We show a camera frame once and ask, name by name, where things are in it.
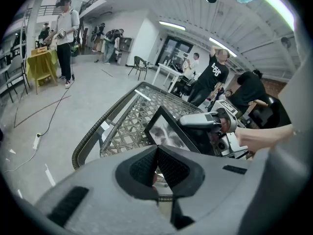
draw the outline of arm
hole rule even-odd
[[[73,10],[72,15],[72,28],[66,31],[66,34],[70,34],[79,28],[79,15],[76,10]]]
[[[220,49],[223,49],[223,48],[219,47],[219,46],[212,45],[211,52],[210,52],[210,57],[213,57],[216,54],[216,51],[220,50]]]
[[[54,30],[49,36],[44,39],[44,43],[48,42],[49,39],[52,39],[57,34],[57,30]]]
[[[214,88],[214,91],[212,91],[212,92],[210,93],[209,98],[211,98],[211,97],[217,92],[217,90],[218,90],[221,86],[222,86],[222,83],[221,83],[221,82],[218,82],[218,83],[216,84],[215,88]]]
[[[254,100],[253,101],[254,103],[256,103],[256,104],[258,104],[258,105],[262,105],[262,106],[264,106],[264,107],[268,107],[268,104],[266,104],[264,101],[262,101],[262,100],[259,100],[259,99],[257,99],[257,100]]]
[[[292,124],[273,129],[246,129],[237,127],[235,135],[240,146],[247,145],[249,151],[272,147],[293,134]]]
[[[116,49],[119,50],[119,37],[116,39]]]

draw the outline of door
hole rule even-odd
[[[156,60],[156,65],[158,65],[158,63],[163,64],[168,60],[172,60],[175,63],[183,63],[192,47],[192,44],[187,43],[180,38],[168,36],[162,47],[160,55]]]

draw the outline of concrete floor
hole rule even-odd
[[[138,81],[138,74],[135,75],[134,71],[128,77],[131,68],[95,64],[94,59],[91,55],[76,59],[73,65],[76,80],[66,94],[68,97],[58,106],[49,131],[41,137],[36,155],[18,170],[4,174],[12,192],[17,195],[20,192],[31,204],[52,187],[46,174],[47,168],[56,183],[72,173],[72,153],[87,131],[120,97],[144,81],[144,74]],[[148,70],[146,82],[151,83],[154,75],[154,70]],[[170,79],[166,87],[162,85],[164,79],[165,76],[160,74],[155,85],[167,90]],[[39,87],[38,95],[34,85],[28,89],[28,95],[23,90],[24,86],[21,85],[17,88],[18,95],[12,93],[13,104],[8,95],[2,98],[5,104],[0,116],[1,129],[5,135],[0,147],[2,172],[15,169],[31,158],[35,136],[46,131],[57,103],[34,113],[60,100],[66,91],[64,82],[58,86],[48,83]],[[93,158],[87,160],[97,158],[99,150],[93,154]]]

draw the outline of white t-shirt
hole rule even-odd
[[[66,13],[62,12],[58,16],[57,27],[55,30],[57,31],[57,33],[59,33],[61,29],[68,31],[71,28],[74,28],[75,30],[79,28],[79,14],[76,10],[73,10],[73,9],[70,9]],[[71,32],[70,34],[66,35],[64,38],[57,39],[57,45],[72,43],[73,41],[74,41],[74,32]]]
[[[188,79],[192,78],[192,74],[195,72],[196,67],[199,65],[199,60],[195,60],[191,63],[190,68],[187,67],[185,72],[184,72],[184,76],[187,77]]]

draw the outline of black chair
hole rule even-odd
[[[146,71],[146,75],[147,75],[148,65],[149,65],[149,62],[147,63],[147,62],[146,62],[145,60],[143,60],[141,57],[138,57],[138,56],[135,56],[135,57],[134,57],[134,66],[133,66],[133,68],[137,69],[136,74],[137,74],[137,72],[139,71],[138,80],[139,80],[139,78],[140,78],[141,71]]]
[[[15,91],[16,95],[18,94],[14,88],[16,84],[13,85],[12,82],[19,77],[23,78],[25,90],[26,90],[26,93],[28,94],[26,84],[25,84],[25,79],[27,80],[27,78],[26,78],[26,74],[25,74],[24,63],[23,63],[23,59],[20,55],[14,57],[12,59],[9,69],[5,72],[5,80],[6,80],[5,84],[8,88],[8,92],[10,94],[10,98],[11,98],[12,103],[13,103],[13,99],[12,99],[12,95],[10,92],[11,88],[13,87],[13,90]]]

